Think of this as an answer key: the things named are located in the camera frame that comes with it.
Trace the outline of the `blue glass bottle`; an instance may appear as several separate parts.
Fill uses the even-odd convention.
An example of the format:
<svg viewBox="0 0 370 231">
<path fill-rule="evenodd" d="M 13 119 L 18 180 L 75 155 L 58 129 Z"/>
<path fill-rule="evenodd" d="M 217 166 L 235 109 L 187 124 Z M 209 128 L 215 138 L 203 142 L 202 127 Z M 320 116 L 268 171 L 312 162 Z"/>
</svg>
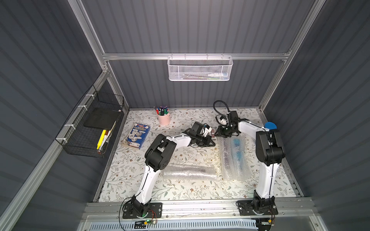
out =
<svg viewBox="0 0 370 231">
<path fill-rule="evenodd" d="M 241 139 L 235 138 L 232 142 L 233 161 L 238 172 L 244 170 L 244 146 Z"/>
</svg>

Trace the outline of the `purple bottle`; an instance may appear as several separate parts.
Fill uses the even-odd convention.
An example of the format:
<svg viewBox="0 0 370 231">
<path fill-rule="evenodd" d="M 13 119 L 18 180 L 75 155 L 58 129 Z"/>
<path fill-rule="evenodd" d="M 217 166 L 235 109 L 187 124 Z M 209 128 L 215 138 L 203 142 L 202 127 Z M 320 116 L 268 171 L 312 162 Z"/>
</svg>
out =
<svg viewBox="0 0 370 231">
<path fill-rule="evenodd" d="M 190 168 L 185 168 L 185 169 L 175 169 L 171 170 L 167 173 L 168 176 L 170 177 L 175 177 L 175 178 L 201 178 L 201 177 L 207 177 L 208 172 L 205 171 L 204 169 L 190 169 Z"/>
</svg>

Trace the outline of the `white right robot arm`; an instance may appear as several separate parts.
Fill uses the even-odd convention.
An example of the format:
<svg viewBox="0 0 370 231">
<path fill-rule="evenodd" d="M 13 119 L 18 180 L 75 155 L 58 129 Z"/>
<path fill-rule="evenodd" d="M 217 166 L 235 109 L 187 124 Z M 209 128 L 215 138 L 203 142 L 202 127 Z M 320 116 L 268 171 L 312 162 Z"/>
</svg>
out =
<svg viewBox="0 0 370 231">
<path fill-rule="evenodd" d="M 216 137 L 229 138 L 244 133 L 255 139 L 255 154 L 260 162 L 260 170 L 259 182 L 253 192 L 250 208 L 257 215 L 276 215 L 274 182 L 279 164 L 285 158 L 280 131 L 240 118 L 236 111 L 229 111 L 225 115 L 219 113 L 215 118 L 219 124 Z"/>
</svg>

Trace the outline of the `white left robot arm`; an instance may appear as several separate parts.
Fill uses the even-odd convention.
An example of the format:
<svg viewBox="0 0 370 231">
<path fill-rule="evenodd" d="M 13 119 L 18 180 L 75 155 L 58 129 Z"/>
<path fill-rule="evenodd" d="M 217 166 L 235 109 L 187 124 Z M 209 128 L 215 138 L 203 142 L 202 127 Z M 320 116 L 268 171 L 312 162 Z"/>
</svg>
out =
<svg viewBox="0 0 370 231">
<path fill-rule="evenodd" d="M 145 153 L 145 171 L 138 191 L 129 201 L 137 216 L 149 211 L 154 185 L 159 174 L 168 166 L 175 150 L 182 147 L 214 147 L 212 128 L 195 122 L 179 135 L 159 134 Z"/>
</svg>

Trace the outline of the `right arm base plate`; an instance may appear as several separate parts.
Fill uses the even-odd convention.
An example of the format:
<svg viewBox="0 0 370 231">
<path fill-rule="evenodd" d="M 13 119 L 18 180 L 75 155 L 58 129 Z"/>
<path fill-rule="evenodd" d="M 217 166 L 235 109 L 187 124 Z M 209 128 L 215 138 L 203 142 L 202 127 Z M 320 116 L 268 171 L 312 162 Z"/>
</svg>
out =
<svg viewBox="0 0 370 231">
<path fill-rule="evenodd" d="M 278 215 L 278 209 L 273 199 L 258 200 L 239 200 L 236 202 L 237 209 L 241 216 L 268 216 Z"/>
</svg>

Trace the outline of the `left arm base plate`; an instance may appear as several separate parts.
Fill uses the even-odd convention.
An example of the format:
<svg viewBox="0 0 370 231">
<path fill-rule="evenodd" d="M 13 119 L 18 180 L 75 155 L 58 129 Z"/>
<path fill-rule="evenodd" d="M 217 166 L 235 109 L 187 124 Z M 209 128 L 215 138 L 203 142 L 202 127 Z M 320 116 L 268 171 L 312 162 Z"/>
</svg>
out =
<svg viewBox="0 0 370 231">
<path fill-rule="evenodd" d="M 149 203 L 149 205 L 133 205 L 131 202 L 125 203 L 122 208 L 123 219 L 134 218 L 161 218 L 163 203 Z"/>
</svg>

